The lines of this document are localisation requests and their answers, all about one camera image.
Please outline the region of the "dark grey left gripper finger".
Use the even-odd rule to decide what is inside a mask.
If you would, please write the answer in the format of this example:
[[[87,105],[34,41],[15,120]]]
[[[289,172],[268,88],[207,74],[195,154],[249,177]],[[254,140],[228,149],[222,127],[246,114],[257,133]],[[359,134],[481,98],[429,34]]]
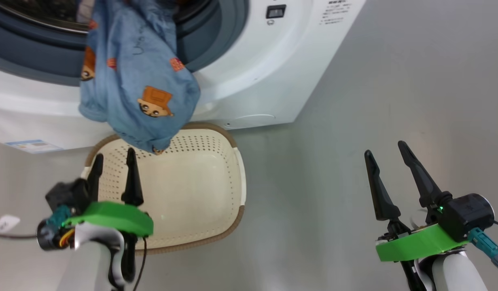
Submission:
[[[125,191],[121,195],[121,200],[131,206],[139,207],[144,203],[143,190],[140,182],[140,174],[133,148],[127,150],[127,178],[125,181]]]
[[[87,192],[91,201],[98,201],[99,180],[103,171],[103,154],[98,154],[87,177]]]

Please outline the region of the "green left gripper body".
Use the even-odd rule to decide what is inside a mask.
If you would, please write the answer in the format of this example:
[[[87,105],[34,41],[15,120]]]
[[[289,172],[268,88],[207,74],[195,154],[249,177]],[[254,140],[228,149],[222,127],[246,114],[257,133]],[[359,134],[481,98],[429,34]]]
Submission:
[[[62,226],[76,226],[82,222],[113,228],[139,237],[152,236],[154,230],[153,220],[148,214],[136,206],[113,201],[92,202],[83,214],[67,218]]]

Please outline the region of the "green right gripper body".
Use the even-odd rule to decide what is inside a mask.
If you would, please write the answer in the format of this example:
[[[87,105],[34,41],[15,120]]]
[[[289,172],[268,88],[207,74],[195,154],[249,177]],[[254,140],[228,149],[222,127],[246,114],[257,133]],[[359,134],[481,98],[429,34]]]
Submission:
[[[388,233],[375,241],[380,261],[410,261],[442,254],[467,244],[454,241],[438,224],[411,230],[400,220],[391,220]]]

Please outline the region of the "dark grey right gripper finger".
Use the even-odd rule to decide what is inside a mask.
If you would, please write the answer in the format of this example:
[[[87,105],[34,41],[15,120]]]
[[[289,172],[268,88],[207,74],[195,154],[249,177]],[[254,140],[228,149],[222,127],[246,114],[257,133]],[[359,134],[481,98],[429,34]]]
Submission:
[[[371,199],[376,220],[386,221],[398,219],[401,212],[391,201],[382,179],[380,178],[380,168],[370,150],[364,152],[364,160],[367,168]]]
[[[409,167],[420,194],[419,203],[423,208],[434,209],[443,207],[451,201],[451,194],[448,191],[441,191],[432,177],[417,159],[405,141],[398,141],[399,151],[404,164]]]

